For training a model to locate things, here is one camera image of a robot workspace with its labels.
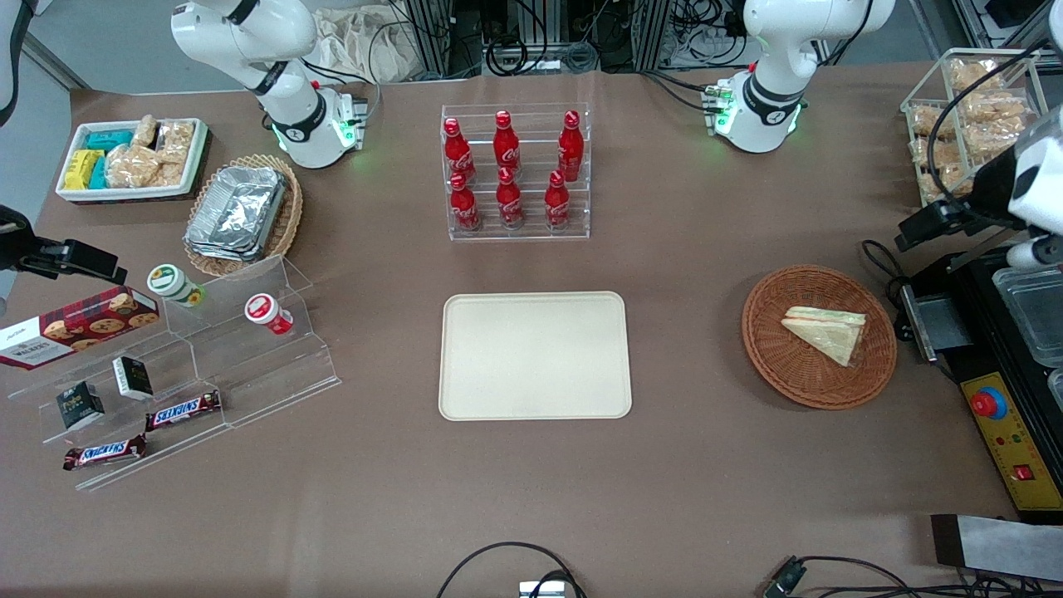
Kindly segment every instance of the control panel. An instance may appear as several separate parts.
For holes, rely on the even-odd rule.
[[[960,389],[1015,507],[1020,511],[1063,512],[1063,496],[1000,375],[968,380]]]

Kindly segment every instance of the wicker basket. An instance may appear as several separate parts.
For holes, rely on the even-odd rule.
[[[283,203],[281,204],[281,209],[276,213],[276,220],[273,222],[273,229],[270,232],[269,241],[266,243],[266,252],[263,254],[263,258],[269,257],[270,255],[284,255],[288,252],[288,249],[291,247],[292,241],[296,240],[296,229],[299,227],[299,219],[303,216],[303,190],[299,186],[296,173],[291,171],[290,166],[272,155],[255,154],[237,157],[236,159],[230,161],[229,166],[248,166],[250,168],[268,167],[284,173],[288,184],[284,189],[284,197],[281,200]],[[210,183],[214,182],[218,172],[221,172],[221,170],[222,169],[219,168],[214,174],[210,175],[203,187],[200,188],[199,195],[196,198],[196,203],[192,205],[191,213],[188,216],[189,223],[192,221],[192,218],[196,217],[196,212],[203,203],[203,195],[206,194],[206,189],[210,186]],[[235,272],[236,270],[252,262],[239,261],[237,259],[222,259],[221,257],[207,257],[196,253],[188,245],[185,245],[185,253],[188,254],[188,259],[191,260],[197,270],[215,276],[222,276],[227,273]]]
[[[782,326],[794,306],[867,315],[848,368]],[[897,363],[893,325],[875,295],[845,274],[820,266],[791,266],[757,283],[742,311],[742,340],[753,365],[772,387],[817,409],[849,409],[874,399]]]

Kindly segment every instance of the table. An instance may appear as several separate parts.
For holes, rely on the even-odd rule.
[[[556,550],[595,598],[752,596],[791,553],[955,581],[931,565],[927,515],[1014,516],[956,388],[901,346],[879,398],[808,410],[758,377],[739,331],[749,289],[790,263],[880,289],[858,241],[892,238],[916,205],[897,106],[927,68],[823,69],[797,131],[764,155],[707,138],[694,110],[638,75],[388,86],[365,151],[297,169],[307,200],[289,257],[316,284],[315,328],[343,383],[91,494],[35,446],[34,410],[2,401],[0,593],[433,596],[461,558],[501,540]],[[592,236],[451,242],[440,104],[518,97],[593,104]],[[203,118],[216,134],[207,172],[279,152],[247,92],[78,92],[72,105],[75,124]],[[37,229],[115,251],[136,285],[159,261],[185,262],[188,208],[49,197]],[[912,272],[950,245],[928,244],[905,256]],[[22,275],[5,323],[104,287]],[[628,416],[439,415],[449,296],[603,289],[627,306]],[[530,552],[486,554],[448,596],[513,596],[550,568]],[[881,580],[826,566],[807,578],[863,581]]]

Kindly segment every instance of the red emergency stop button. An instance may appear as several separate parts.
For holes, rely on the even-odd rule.
[[[992,387],[983,387],[971,397],[971,410],[982,417],[1003,420],[1008,415],[1008,401],[1000,391]]]
[[[1033,469],[1029,465],[1016,465],[1015,466],[1015,479],[1019,481],[1027,481],[1033,479]]]

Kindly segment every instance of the clear plastic container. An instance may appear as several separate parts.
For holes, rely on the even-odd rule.
[[[499,167],[494,159],[494,114],[508,110],[512,129],[521,140],[521,172],[518,186],[524,225],[508,229],[502,224],[494,192],[499,186]],[[550,186],[550,173],[558,167],[558,137],[564,127],[564,113],[579,113],[579,129],[584,135],[584,159],[579,177],[567,183],[569,189],[569,225],[552,230],[546,225],[544,197]],[[476,182],[471,189],[476,197],[483,225],[475,230],[457,226],[450,207],[450,169],[443,146],[443,121],[457,118],[472,149],[476,166]],[[442,194],[446,206],[446,224],[451,240],[549,240],[588,238],[591,234],[591,106],[586,102],[541,104],[444,105],[439,121],[439,147],[442,156]]]
[[[1063,410],[1063,370],[1057,370],[1048,376],[1048,389],[1056,397],[1056,404]]]
[[[1037,363],[1063,368],[1063,272],[997,270],[993,284]]]
[[[926,147],[930,127],[941,109],[990,69],[1005,63],[1022,50],[952,48],[942,54],[912,92],[900,104],[908,124],[912,166],[919,183],[923,205],[939,199],[941,191],[930,180],[926,156],[917,150]],[[1014,142],[1037,117],[1047,112],[1041,80],[1034,63],[1039,53],[1022,59],[991,78],[949,112],[939,129],[939,140],[956,140],[959,155],[943,159],[934,149],[935,166],[948,175],[942,182],[954,193],[969,192],[975,173],[983,164]]]
[[[340,383],[327,345],[314,332],[300,291],[308,279],[287,259],[273,256],[203,285],[203,302],[183,308],[164,302],[166,326],[144,327],[67,360],[5,375],[22,389],[11,399],[38,408],[41,446],[55,475],[78,490],[96,490],[207,439],[265,417]],[[294,326],[276,336],[244,318],[247,298],[276,297]],[[144,362],[154,396],[138,401],[119,394],[112,361],[128,356]],[[104,415],[79,430],[66,430],[55,397],[78,382],[96,387]],[[148,432],[142,459],[63,472],[63,456],[128,441],[145,431],[145,414],[221,392],[221,409]]]

